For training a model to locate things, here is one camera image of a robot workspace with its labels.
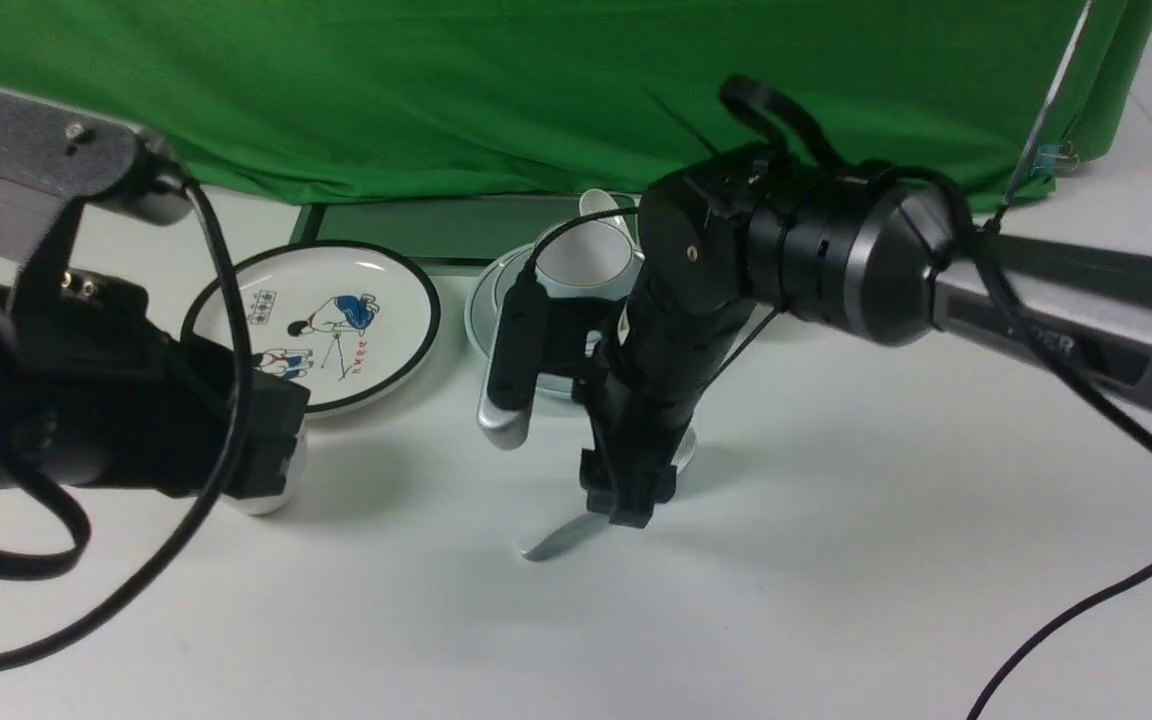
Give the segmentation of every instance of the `silver metal arm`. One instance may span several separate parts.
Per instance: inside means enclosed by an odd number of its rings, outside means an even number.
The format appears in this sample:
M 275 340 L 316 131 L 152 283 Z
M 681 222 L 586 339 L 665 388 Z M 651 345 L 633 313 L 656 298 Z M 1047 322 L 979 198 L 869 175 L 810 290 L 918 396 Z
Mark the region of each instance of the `silver metal arm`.
M 1041 324 L 1030 331 L 1106 392 L 1152 411 L 1152 258 L 1007 236 L 992 247 L 1024 313 Z M 937 328 L 1034 363 L 972 260 L 955 260 L 933 285 Z

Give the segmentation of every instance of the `green backdrop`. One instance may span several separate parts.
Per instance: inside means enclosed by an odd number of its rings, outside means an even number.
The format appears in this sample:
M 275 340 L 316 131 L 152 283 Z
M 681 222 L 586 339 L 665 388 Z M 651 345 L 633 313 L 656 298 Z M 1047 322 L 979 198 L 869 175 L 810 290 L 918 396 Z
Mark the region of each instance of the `green backdrop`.
M 0 85 L 159 128 L 205 181 L 296 202 L 641 190 L 722 146 L 728 73 L 851 159 L 1000 190 L 1082 0 L 0 0 Z M 1152 0 L 1101 0 L 1046 141 L 1107 150 Z M 1028 196 L 1049 190 L 1033 182 Z

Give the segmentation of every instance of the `spoon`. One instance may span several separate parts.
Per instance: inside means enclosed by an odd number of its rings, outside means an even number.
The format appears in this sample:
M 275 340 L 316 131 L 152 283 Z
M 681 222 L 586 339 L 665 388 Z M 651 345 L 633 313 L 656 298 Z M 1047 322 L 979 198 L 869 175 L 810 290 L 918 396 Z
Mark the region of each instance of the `spoon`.
M 673 464 L 679 470 L 680 479 L 695 455 L 696 432 L 694 429 L 687 429 L 685 435 L 682 435 L 682 442 L 679 444 L 679 449 L 673 455 Z M 553 528 L 553 524 L 550 523 L 545 528 Z M 548 530 L 539 539 L 536 539 L 535 536 L 518 538 L 515 547 L 518 555 L 522 555 L 522 559 L 528 562 L 544 562 L 559 555 L 566 555 L 567 552 L 590 541 L 591 538 L 602 533 L 602 530 L 608 528 L 612 528 L 612 524 L 608 524 L 607 516 L 600 515 L 598 511 L 582 511 L 575 518 L 558 525 L 556 530 Z

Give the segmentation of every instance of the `black wire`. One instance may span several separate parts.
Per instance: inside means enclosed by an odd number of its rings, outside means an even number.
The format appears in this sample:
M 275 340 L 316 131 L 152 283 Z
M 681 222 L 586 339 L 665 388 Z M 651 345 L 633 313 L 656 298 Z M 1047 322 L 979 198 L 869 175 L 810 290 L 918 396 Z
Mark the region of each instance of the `black wire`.
M 12 670 L 14 667 L 29 665 L 54 655 L 56 652 L 71 646 L 74 643 L 86 638 L 100 626 L 124 609 L 129 602 L 136 600 L 141 592 L 145 591 L 147 584 L 154 582 L 159 574 L 166 569 L 180 551 L 198 532 L 204 520 L 212 507 L 220 500 L 221 492 L 229 483 L 234 470 L 238 468 L 242 460 L 242 447 L 247 432 L 251 427 L 252 419 L 252 381 L 253 370 L 251 363 L 251 338 L 247 334 L 247 314 L 243 311 L 242 290 L 238 289 L 238 279 L 234 274 L 233 259 L 229 258 L 229 250 L 225 247 L 223 234 L 217 213 L 207 200 L 207 196 L 202 191 L 196 181 L 189 179 L 182 185 L 182 192 L 192 203 L 195 213 L 200 219 L 202 234 L 207 242 L 207 251 L 211 253 L 212 264 L 215 265 L 215 279 L 220 283 L 220 295 L 225 302 L 225 316 L 229 323 L 229 332 L 233 334 L 234 344 L 234 388 L 229 415 L 229 427 L 225 432 L 223 445 L 221 445 L 219 457 L 211 469 L 207 482 L 202 486 L 197 500 L 189 507 L 177 529 L 166 539 L 162 546 L 141 567 L 126 583 L 120 585 L 113 594 L 86 615 L 82 616 L 67 628 L 58 630 L 46 638 L 29 643 L 26 646 L 0 652 L 1 670 Z
M 977 697 L 977 702 L 975 702 L 972 711 L 968 712 L 968 720 L 979 720 L 979 717 L 984 711 L 984 706 L 986 706 L 986 703 L 988 703 L 990 698 L 993 697 L 993 694 L 998 690 L 998 685 L 1001 685 L 1002 682 L 1005 682 L 1007 675 L 1010 675 L 1011 670 L 1015 670 L 1016 666 L 1020 665 L 1020 661 L 1024 660 L 1025 655 L 1029 655 L 1030 652 L 1033 652 L 1034 649 L 1038 647 L 1039 643 L 1046 641 L 1053 632 L 1061 629 L 1062 626 L 1068 624 L 1070 620 L 1078 617 L 1078 615 L 1084 614 L 1084 612 L 1093 609 L 1093 607 L 1101 605 L 1101 602 L 1112 600 L 1112 598 L 1123 594 L 1126 591 L 1129 591 L 1129 589 L 1137 588 L 1137 585 L 1146 582 L 1149 578 L 1152 578 L 1152 562 L 1151 564 L 1146 564 L 1144 568 L 1139 569 L 1132 575 L 1132 577 L 1120 579 L 1109 588 L 1102 589 L 1101 592 L 1093 593 L 1092 596 L 1085 597 L 1083 600 L 1075 602 L 1074 606 L 1070 606 L 1070 609 L 1061 612 L 1061 614 L 1056 615 L 1051 623 L 1043 626 L 1041 630 L 1038 630 L 1038 632 L 1034 632 L 1032 637 L 1025 641 L 1024 644 L 1021 644 L 1020 650 L 1011 653 L 1011 657 L 1002 664 L 1002 667 L 998 667 L 998 672 L 993 674 L 993 679 L 990 679 L 990 682 L 986 687 L 984 687 L 980 696 Z
M 990 250 L 988 242 L 996 236 L 998 215 L 986 222 L 986 227 L 980 232 L 977 240 L 973 243 L 969 243 L 968 251 L 972 255 L 977 273 L 979 273 L 980 281 L 984 282 L 984 287 L 986 287 L 986 291 L 990 294 L 993 306 L 1005 316 L 1007 325 L 1011 328 L 1011 333 L 1016 338 L 1020 338 L 1021 342 L 1025 343 L 1025 347 L 1037 357 L 1039 363 L 1046 366 L 1052 374 L 1056 376 L 1061 382 L 1064 382 L 1066 387 L 1069 387 L 1076 395 L 1083 397 L 1106 420 L 1114 424 L 1116 429 L 1123 430 L 1135 442 L 1146 448 L 1149 454 L 1152 455 L 1152 433 L 1135 420 L 1132 416 L 1124 414 L 1123 409 L 1111 402 L 1111 399 L 1106 397 L 1105 393 L 1100 392 L 1100 389 L 1097 389 L 1092 379 L 1087 378 L 1082 370 L 1071 365 L 1064 357 L 1048 350 L 1047 346 L 1038 340 L 1038 336 L 1033 333 L 1033 328 L 1026 325 L 1024 316 L 1020 313 L 1021 305 L 1018 297 L 1016 297 L 1016 291 L 1011 289 L 1011 283 L 1007 282 L 1007 278 L 998 267 Z
M 987 220 L 982 229 L 977 229 L 972 223 L 972 215 L 967 205 L 967 199 L 961 191 L 961 188 L 947 179 L 941 173 L 934 170 L 923 169 L 923 168 L 896 168 L 892 170 L 890 176 L 895 177 L 907 177 L 907 179 L 918 179 L 923 182 L 929 182 L 941 192 L 948 205 L 950 205 L 952 212 L 952 225 L 954 225 L 954 237 L 958 242 L 963 242 L 967 245 L 968 253 L 973 260 L 973 265 L 977 268 L 977 273 L 980 275 L 980 281 L 984 282 L 984 288 L 990 296 L 991 304 L 995 310 L 1002 314 L 1007 321 L 1007 327 L 1011 329 L 1011 333 L 1016 338 L 1020 338 L 1021 342 L 1028 348 L 1030 353 L 1051 372 L 1056 376 L 1061 382 L 1064 382 L 1066 387 L 1074 391 L 1075 395 L 1083 397 L 1083 401 L 1092 406 L 1098 414 L 1100 414 L 1106 420 L 1114 424 L 1114 427 L 1123 430 L 1130 438 L 1134 439 L 1139 446 L 1147 450 L 1152 455 L 1152 433 L 1144 429 L 1137 420 L 1124 414 L 1119 406 L 1111 402 L 1109 397 L 1105 396 L 1100 389 L 1096 387 L 1092 378 L 1082 372 L 1082 369 L 1070 364 L 1064 356 L 1056 355 L 1052 350 L 1048 350 L 1047 346 L 1038 341 L 1038 336 L 1032 332 L 1034 325 L 1038 328 L 1041 327 L 1040 323 L 1034 323 L 1034 320 L 1028 320 L 1024 314 L 1021 313 L 1023 306 L 1020 304 L 1020 297 L 1016 296 L 1016 291 L 1011 288 L 1011 283 L 1007 282 L 1005 273 L 1002 273 L 1000 266 L 998 266 L 996 259 L 993 258 L 993 253 L 990 247 L 990 242 L 998 237 L 1001 232 L 1002 218 L 1005 218 L 1007 207 L 1001 206 L 998 209 L 996 213 Z M 904 214 L 904 209 L 900 209 L 901 214 Z M 927 238 L 923 237 L 923 233 L 919 232 L 918 225 L 911 222 L 910 218 L 905 215 L 905 222 L 909 227 L 914 229 L 919 236 L 919 241 L 923 245 L 929 247 Z M 1016 652 L 1011 653 L 1011 657 L 1007 659 L 1005 664 L 998 669 L 993 679 L 984 687 L 983 691 L 977 697 L 972 706 L 972 711 L 968 714 L 968 720 L 978 720 L 984 706 L 987 705 L 990 698 L 996 692 L 998 688 L 1005 682 L 1007 675 L 1011 674 L 1011 670 L 1016 669 L 1016 666 L 1033 652 L 1034 649 L 1039 646 L 1044 641 L 1046 641 L 1053 632 L 1059 630 L 1061 626 L 1070 623 L 1071 620 L 1082 615 L 1083 612 L 1093 609 L 1093 607 L 1101 605 L 1111 600 L 1111 598 L 1123 594 L 1129 589 L 1137 588 L 1146 579 L 1152 578 L 1152 564 L 1146 566 L 1142 570 L 1138 570 L 1132 577 L 1121 579 L 1120 582 L 1112 584 L 1109 588 L 1102 589 L 1102 591 L 1093 593 L 1089 597 L 1083 598 L 1082 601 L 1076 602 L 1070 609 L 1061 612 L 1059 616 L 1053 619 L 1051 623 L 1043 626 L 1038 632 L 1034 632 L 1032 637 L 1029 637 Z
M 758 324 L 755 325 L 753 331 L 749 332 L 748 336 L 745 336 L 745 340 L 740 341 L 740 344 L 736 346 L 736 350 L 733 350 L 732 354 L 727 355 L 727 359 L 723 359 L 723 364 L 719 365 L 718 370 L 714 370 L 713 377 L 710 378 L 707 382 L 705 382 L 704 389 L 708 389 L 708 386 L 712 386 L 712 384 L 717 381 L 718 377 L 723 373 L 723 370 L 730 367 L 732 363 L 735 363 L 736 358 L 740 357 L 741 353 L 744 353 L 745 348 L 749 347 L 750 343 L 752 343 L 755 340 L 758 340 L 759 334 L 761 334 L 767 328 L 767 325 L 772 324 L 772 320 L 776 319 L 778 314 L 781 314 L 780 306 L 773 306 L 767 312 L 767 316 L 764 316 L 764 318 L 759 320 Z
M 74 569 L 92 538 L 91 521 L 69 493 L 18 455 L 9 437 L 0 439 L 0 460 L 20 488 L 65 524 L 74 547 L 45 555 L 0 550 L 0 579 L 52 579 Z
M 518 273 L 523 278 L 535 278 L 536 275 L 536 260 L 540 258 L 540 253 L 550 247 L 559 237 L 562 237 L 563 233 L 569 232 L 571 228 L 579 227 L 581 225 L 593 222 L 593 220 L 602 220 L 605 218 L 622 218 L 626 215 L 637 215 L 639 214 L 638 209 L 614 209 L 614 210 L 599 210 L 598 213 L 590 213 L 589 215 L 579 215 L 579 218 L 573 218 L 567 220 L 566 223 L 559 225 L 552 232 L 545 233 L 545 237 L 536 241 L 536 245 L 531 249 L 531 255 L 526 257 L 526 263 L 522 265 L 522 271 Z

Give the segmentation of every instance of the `plate with cartoon drawing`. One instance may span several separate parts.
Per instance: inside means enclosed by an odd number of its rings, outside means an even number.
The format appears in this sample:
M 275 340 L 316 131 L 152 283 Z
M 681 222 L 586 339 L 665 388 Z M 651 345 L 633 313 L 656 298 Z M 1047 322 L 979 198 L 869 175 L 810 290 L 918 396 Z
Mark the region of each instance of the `plate with cartoon drawing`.
M 416 372 L 434 344 L 434 285 L 382 247 L 280 247 L 237 271 L 252 366 L 310 388 L 310 415 L 342 414 L 385 395 Z M 215 282 L 189 308 L 182 338 L 189 334 L 230 346 Z

